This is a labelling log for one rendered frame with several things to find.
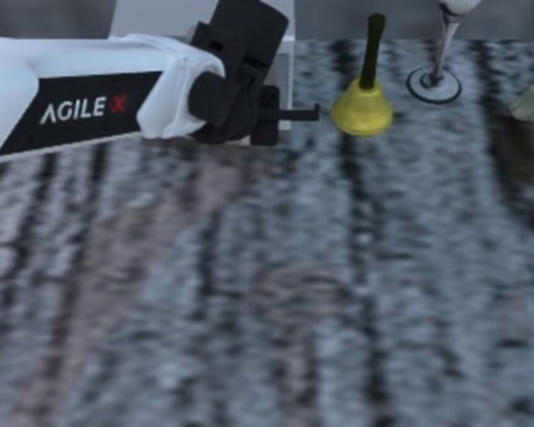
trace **glass object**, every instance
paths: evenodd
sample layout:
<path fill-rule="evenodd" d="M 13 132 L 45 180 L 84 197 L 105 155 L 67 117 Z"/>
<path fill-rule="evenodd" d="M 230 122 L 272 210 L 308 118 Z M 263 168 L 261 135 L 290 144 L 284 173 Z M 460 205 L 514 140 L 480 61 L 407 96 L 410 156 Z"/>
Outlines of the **glass object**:
<path fill-rule="evenodd" d="M 443 32 L 435 64 L 433 68 L 418 68 L 408 76 L 408 89 L 419 100 L 444 104 L 455 100 L 461 93 L 461 82 L 445 69 L 447 50 L 463 18 L 480 2 L 481 0 L 439 0 Z"/>

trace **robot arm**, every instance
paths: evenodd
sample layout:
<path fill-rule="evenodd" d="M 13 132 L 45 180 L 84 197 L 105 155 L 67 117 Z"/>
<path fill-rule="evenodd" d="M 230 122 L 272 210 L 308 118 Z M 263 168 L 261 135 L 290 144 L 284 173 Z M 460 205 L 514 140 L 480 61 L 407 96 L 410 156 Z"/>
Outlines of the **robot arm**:
<path fill-rule="evenodd" d="M 189 44 L 0 37 L 0 162 L 127 135 L 274 145 L 279 120 L 319 116 L 280 111 L 264 85 L 287 24 L 260 0 L 220 0 Z"/>

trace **yellow bell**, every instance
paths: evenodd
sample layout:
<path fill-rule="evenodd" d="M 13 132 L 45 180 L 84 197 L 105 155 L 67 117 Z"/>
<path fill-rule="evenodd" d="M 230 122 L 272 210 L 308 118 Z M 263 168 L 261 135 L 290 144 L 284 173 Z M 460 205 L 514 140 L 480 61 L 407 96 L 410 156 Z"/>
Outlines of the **yellow bell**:
<path fill-rule="evenodd" d="M 393 110 L 384 97 L 382 86 L 375 81 L 371 89 L 361 89 L 356 78 L 332 106 L 330 116 L 336 127 L 355 136 L 372 136 L 386 131 L 392 124 Z"/>
<path fill-rule="evenodd" d="M 355 136 L 384 132 L 393 119 L 392 107 L 384 97 L 376 78 L 377 54 L 385 27 L 385 16 L 374 13 L 368 18 L 368 42 L 360 76 L 336 100 L 330 116 L 336 127 Z"/>

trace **glass base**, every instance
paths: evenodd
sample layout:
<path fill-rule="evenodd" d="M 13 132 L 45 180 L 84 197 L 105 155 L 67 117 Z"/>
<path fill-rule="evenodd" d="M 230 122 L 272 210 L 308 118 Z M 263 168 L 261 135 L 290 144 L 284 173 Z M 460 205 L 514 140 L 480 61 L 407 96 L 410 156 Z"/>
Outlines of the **glass base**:
<path fill-rule="evenodd" d="M 406 86 L 413 96 L 431 104 L 445 104 L 461 94 L 461 83 L 450 71 L 443 70 L 436 84 L 431 82 L 431 73 L 430 68 L 418 68 L 408 76 Z"/>

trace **wood grain surface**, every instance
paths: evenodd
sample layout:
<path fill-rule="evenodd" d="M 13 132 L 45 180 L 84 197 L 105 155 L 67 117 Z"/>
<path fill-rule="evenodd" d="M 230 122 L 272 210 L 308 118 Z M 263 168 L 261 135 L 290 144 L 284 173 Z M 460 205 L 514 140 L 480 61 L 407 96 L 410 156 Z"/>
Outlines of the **wood grain surface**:
<path fill-rule="evenodd" d="M 534 43 L 384 43 L 390 132 L 301 42 L 277 149 L 114 141 L 0 165 L 0 427 L 534 427 Z"/>

